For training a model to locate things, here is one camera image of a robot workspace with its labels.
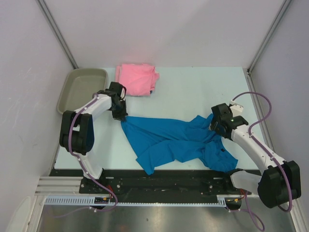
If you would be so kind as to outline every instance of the crumpled blue fabric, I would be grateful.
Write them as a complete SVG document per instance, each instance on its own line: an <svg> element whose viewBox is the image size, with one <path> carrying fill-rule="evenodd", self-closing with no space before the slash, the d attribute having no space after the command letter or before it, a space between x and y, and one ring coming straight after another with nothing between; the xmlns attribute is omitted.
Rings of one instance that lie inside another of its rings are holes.
<svg viewBox="0 0 309 232"><path fill-rule="evenodd" d="M223 147L221 136L208 129L211 120L212 114L208 118L197 116L190 122L127 116L121 126L137 155L136 161L148 175L157 166L196 158L212 170L231 171L238 160Z"/></svg>

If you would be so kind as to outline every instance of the pink cloth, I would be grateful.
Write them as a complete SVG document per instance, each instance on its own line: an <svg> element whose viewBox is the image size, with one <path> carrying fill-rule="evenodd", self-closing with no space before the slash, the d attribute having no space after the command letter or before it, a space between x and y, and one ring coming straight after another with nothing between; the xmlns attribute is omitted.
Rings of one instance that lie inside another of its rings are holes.
<svg viewBox="0 0 309 232"><path fill-rule="evenodd" d="M148 64L122 64L115 73L115 81L125 86L126 94L131 96L149 96L159 77L155 66Z"/></svg>

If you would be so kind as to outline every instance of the white table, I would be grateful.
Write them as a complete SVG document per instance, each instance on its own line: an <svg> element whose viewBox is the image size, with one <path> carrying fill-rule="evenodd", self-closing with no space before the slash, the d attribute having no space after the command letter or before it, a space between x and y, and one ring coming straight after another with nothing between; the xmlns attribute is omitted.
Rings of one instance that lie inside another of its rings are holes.
<svg viewBox="0 0 309 232"><path fill-rule="evenodd" d="M115 69L105 69L109 81L114 80ZM248 91L240 67L183 67L157 68L160 79L149 97L126 97L127 112L130 116L173 118L190 121L197 115L207 117L211 107L229 101L239 93ZM250 95L240 97L237 102L244 106L243 117L250 123L257 120ZM104 169L140 170L136 155L131 148L119 121L113 120L110 111L104 112L95 122L94 152ZM253 128L263 140L260 127ZM234 142L223 139L225 148L237 158L238 168L257 169L249 156ZM77 160L60 147L56 169L80 169ZM156 170L207 170L199 159L185 163L174 161Z"/></svg>

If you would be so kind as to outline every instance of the gray plastic container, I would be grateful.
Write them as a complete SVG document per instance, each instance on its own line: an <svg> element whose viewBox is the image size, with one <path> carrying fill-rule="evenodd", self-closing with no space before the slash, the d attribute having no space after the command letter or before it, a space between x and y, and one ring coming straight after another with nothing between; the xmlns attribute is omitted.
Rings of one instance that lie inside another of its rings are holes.
<svg viewBox="0 0 309 232"><path fill-rule="evenodd" d="M104 69L75 69L70 72L63 85L57 110L63 114L74 111L92 99L92 94L105 89L107 72Z"/></svg>

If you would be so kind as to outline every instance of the white wall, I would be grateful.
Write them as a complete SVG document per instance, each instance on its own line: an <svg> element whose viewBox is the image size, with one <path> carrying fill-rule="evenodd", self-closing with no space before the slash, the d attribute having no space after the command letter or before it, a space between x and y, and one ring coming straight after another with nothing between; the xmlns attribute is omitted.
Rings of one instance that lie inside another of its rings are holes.
<svg viewBox="0 0 309 232"><path fill-rule="evenodd" d="M241 66L283 0L46 0L81 67Z"/></svg>
<svg viewBox="0 0 309 232"><path fill-rule="evenodd" d="M308 0L292 3L253 71L253 82L273 103L267 125L276 152L301 168L301 199L309 216L308 12Z"/></svg>
<svg viewBox="0 0 309 232"><path fill-rule="evenodd" d="M56 150L56 103L72 69L36 1L0 3L0 231Z"/></svg>

